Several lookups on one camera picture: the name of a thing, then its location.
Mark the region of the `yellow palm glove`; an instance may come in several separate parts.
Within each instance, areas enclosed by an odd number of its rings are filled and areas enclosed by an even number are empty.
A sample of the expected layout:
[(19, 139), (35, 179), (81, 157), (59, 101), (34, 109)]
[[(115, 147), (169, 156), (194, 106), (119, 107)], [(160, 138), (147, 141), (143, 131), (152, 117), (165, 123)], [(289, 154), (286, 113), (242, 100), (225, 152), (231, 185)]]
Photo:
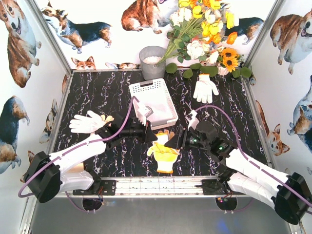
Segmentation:
[(147, 151), (147, 156), (154, 156), (157, 162), (157, 172), (172, 174), (173, 164), (179, 156), (179, 150), (166, 147), (165, 144), (174, 137), (174, 132), (165, 129), (159, 130), (156, 134), (157, 140), (153, 141), (152, 146)]

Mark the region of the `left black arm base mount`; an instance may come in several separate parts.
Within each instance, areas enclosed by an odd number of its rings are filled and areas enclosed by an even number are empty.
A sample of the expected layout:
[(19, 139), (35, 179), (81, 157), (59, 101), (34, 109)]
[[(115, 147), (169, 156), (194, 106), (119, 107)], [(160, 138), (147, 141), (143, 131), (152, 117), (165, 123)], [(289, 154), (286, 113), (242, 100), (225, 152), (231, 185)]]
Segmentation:
[(73, 195), (115, 195), (117, 181), (113, 179), (102, 179), (94, 171), (88, 172), (94, 182), (88, 189), (73, 190)]

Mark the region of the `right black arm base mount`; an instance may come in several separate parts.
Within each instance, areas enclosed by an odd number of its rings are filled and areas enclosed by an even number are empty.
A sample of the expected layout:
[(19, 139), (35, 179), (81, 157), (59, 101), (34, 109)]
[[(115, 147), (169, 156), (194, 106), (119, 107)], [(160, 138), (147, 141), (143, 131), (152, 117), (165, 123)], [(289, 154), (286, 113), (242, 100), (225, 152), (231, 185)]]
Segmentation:
[(195, 185), (196, 188), (201, 188), (204, 195), (242, 195), (240, 192), (235, 192), (230, 189), (228, 182), (230, 177), (237, 171), (227, 169), (225, 172), (218, 175), (215, 179), (203, 179), (200, 185)]

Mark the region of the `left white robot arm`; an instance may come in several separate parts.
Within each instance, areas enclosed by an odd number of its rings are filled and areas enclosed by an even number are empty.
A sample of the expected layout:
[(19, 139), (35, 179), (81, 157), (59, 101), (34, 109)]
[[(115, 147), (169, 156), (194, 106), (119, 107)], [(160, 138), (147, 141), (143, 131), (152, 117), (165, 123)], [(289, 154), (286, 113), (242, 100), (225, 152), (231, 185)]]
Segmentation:
[(90, 136), (84, 141), (49, 155), (41, 151), (34, 156), (24, 175), (24, 182), (40, 203), (48, 202), (58, 193), (90, 189), (95, 182), (90, 172), (72, 173), (70, 170), (112, 149), (121, 138), (134, 137), (143, 143), (157, 140), (149, 121), (132, 127), (125, 120), (117, 127), (111, 116), (100, 116), (99, 119), (100, 125), (89, 128)]

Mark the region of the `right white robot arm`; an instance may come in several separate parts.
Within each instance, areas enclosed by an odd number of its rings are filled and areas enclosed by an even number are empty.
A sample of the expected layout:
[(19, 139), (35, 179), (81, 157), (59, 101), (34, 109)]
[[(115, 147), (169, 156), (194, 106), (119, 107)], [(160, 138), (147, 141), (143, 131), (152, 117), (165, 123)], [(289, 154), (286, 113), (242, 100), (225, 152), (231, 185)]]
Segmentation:
[(267, 204), (290, 224), (297, 225), (312, 206), (312, 194), (302, 175), (277, 171), (246, 155), (236, 144), (221, 138), (216, 128), (206, 121), (198, 123), (195, 129), (179, 127), (165, 146), (206, 151), (223, 167), (217, 182), (222, 189)]

